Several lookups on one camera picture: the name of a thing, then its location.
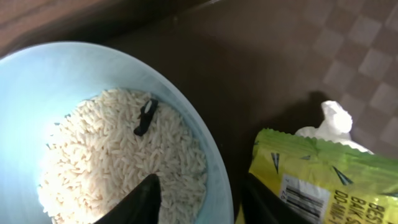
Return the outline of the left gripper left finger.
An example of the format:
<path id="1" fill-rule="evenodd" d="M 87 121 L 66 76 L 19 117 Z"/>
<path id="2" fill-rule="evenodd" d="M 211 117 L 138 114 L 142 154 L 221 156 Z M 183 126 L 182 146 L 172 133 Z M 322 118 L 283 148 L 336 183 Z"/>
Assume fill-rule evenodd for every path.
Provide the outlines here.
<path id="1" fill-rule="evenodd" d="M 161 201 L 159 177 L 150 174 L 95 224 L 158 224 Z"/>

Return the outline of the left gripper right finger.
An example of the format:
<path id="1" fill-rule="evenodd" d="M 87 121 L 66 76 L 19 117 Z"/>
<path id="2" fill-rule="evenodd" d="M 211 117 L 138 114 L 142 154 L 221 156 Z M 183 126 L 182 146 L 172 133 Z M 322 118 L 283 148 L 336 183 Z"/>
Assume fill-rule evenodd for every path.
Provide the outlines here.
<path id="1" fill-rule="evenodd" d="M 246 224 L 310 224 L 252 174 L 246 176 L 241 195 Z"/>

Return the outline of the light blue rice bowl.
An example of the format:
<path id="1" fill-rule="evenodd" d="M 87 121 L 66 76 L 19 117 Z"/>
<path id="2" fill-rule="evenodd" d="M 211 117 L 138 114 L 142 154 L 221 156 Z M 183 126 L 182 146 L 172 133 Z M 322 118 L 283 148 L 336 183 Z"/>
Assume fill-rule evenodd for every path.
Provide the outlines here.
<path id="1" fill-rule="evenodd" d="M 1 60 L 1 222 L 50 223 L 37 187 L 51 127 L 79 102 L 113 88 L 147 91 L 180 112 L 207 159 L 207 193 L 197 222 L 233 224 L 224 162 L 192 104 L 140 60 L 86 42 L 35 45 Z"/>

